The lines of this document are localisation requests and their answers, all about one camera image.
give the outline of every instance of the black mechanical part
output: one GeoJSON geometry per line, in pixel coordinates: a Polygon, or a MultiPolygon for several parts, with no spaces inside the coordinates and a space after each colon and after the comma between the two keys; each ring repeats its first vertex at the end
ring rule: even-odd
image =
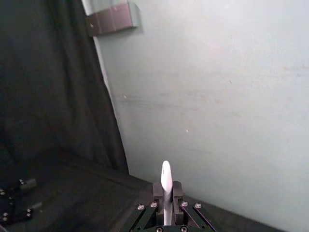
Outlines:
{"type": "Polygon", "coordinates": [[[32,219],[33,212],[42,207],[42,203],[37,203],[28,209],[16,211],[14,198],[20,192],[29,190],[37,186],[36,180],[24,181],[20,179],[14,184],[6,187],[0,187],[0,225],[6,227],[21,221],[32,219]]]}
{"type": "Polygon", "coordinates": [[[201,203],[185,201],[181,182],[173,182],[173,210],[175,225],[163,226],[163,190],[154,183],[154,201],[135,207],[120,232],[222,232],[223,230],[203,208],[201,203]]]}

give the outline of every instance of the black fabric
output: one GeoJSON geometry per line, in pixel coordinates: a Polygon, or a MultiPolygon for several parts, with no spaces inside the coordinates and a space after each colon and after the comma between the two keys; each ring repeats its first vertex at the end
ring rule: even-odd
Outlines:
{"type": "Polygon", "coordinates": [[[0,119],[16,161],[61,146],[127,173],[82,3],[0,4],[0,119]]]}
{"type": "Polygon", "coordinates": [[[0,142],[0,175],[14,167],[14,159],[5,144],[0,142]]]}
{"type": "MultiPolygon", "coordinates": [[[[0,183],[36,178],[38,186],[19,202],[43,202],[33,220],[9,232],[117,232],[139,203],[152,201],[152,184],[64,151],[51,150],[16,166],[0,183]]],[[[280,232],[203,203],[225,232],[280,232]]]]}

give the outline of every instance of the black curtain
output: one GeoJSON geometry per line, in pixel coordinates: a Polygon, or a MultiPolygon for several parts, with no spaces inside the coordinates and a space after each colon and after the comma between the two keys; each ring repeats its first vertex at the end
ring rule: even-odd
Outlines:
{"type": "Polygon", "coordinates": [[[15,162],[54,147],[127,173],[79,0],[1,1],[2,140],[15,162]]]}

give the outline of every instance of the light blue wall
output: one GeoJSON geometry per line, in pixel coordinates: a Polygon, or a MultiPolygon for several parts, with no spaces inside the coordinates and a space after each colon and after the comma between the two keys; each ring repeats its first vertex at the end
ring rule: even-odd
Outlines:
{"type": "Polygon", "coordinates": [[[141,28],[99,37],[130,173],[169,160],[188,195],[308,232],[309,1],[135,2],[141,28]]]}

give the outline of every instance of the bolt head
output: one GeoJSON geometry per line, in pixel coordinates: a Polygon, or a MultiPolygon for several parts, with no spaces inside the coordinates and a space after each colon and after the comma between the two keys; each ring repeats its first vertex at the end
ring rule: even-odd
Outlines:
{"type": "Polygon", "coordinates": [[[202,207],[202,204],[201,203],[195,203],[194,204],[194,208],[195,209],[200,209],[202,207]]]}
{"type": "Polygon", "coordinates": [[[187,231],[188,231],[188,228],[187,228],[186,226],[182,226],[182,227],[180,228],[180,231],[181,231],[181,232],[187,232],[187,231]]]}
{"type": "Polygon", "coordinates": [[[145,208],[145,206],[143,204],[139,204],[139,206],[137,207],[138,210],[143,210],[145,208]]]}
{"type": "Polygon", "coordinates": [[[157,227],[155,231],[156,231],[156,232],[162,232],[162,231],[163,231],[163,228],[162,228],[162,227],[157,227]]]}
{"type": "Polygon", "coordinates": [[[156,208],[158,206],[158,203],[157,202],[152,202],[151,205],[150,205],[152,208],[156,208]]]}
{"type": "Polygon", "coordinates": [[[187,207],[188,206],[188,202],[182,202],[182,206],[183,207],[187,207]]]}

